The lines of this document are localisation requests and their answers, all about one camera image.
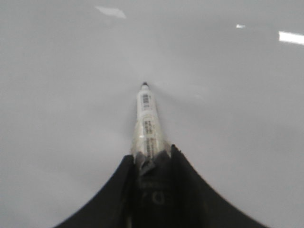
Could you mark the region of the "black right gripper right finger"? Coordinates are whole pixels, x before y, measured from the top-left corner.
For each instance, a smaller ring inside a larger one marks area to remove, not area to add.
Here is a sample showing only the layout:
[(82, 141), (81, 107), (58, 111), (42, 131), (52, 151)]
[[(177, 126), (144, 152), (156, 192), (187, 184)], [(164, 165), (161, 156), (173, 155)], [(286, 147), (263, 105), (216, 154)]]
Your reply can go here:
[(171, 145), (171, 161), (182, 228), (266, 227), (218, 194), (175, 144)]

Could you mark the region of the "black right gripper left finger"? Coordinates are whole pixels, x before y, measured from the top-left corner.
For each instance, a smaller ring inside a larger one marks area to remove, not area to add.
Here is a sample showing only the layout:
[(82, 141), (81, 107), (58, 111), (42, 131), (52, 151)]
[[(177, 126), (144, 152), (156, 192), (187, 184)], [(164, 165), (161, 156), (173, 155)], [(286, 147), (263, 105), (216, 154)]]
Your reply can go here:
[(134, 158), (123, 157), (106, 184), (57, 228), (134, 228), (136, 202)]

